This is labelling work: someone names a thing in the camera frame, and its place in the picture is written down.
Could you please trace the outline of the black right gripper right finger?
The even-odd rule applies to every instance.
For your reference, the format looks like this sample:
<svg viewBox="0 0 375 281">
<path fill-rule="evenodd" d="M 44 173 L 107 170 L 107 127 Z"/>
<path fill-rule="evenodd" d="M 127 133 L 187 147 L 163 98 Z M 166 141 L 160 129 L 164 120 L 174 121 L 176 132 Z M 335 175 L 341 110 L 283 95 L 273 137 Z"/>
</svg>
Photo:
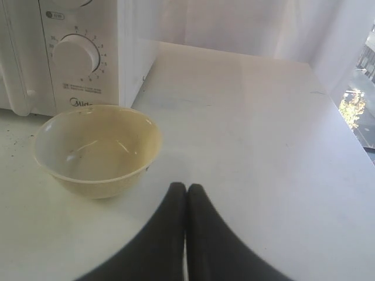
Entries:
<svg viewBox="0 0 375 281">
<path fill-rule="evenodd" d="M 189 280 L 287 280 L 239 239 L 199 184 L 187 191 L 186 249 Z"/>
</svg>

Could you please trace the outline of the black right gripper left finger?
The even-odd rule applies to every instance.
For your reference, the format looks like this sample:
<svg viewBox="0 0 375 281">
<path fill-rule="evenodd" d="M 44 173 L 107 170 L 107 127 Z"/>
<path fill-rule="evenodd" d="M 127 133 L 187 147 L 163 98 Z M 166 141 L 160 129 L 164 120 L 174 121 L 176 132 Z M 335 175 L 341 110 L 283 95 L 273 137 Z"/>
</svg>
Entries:
<svg viewBox="0 0 375 281">
<path fill-rule="evenodd" d="M 80 280 L 183 280 L 186 187 L 171 183 L 158 209 L 118 253 Z"/>
</svg>

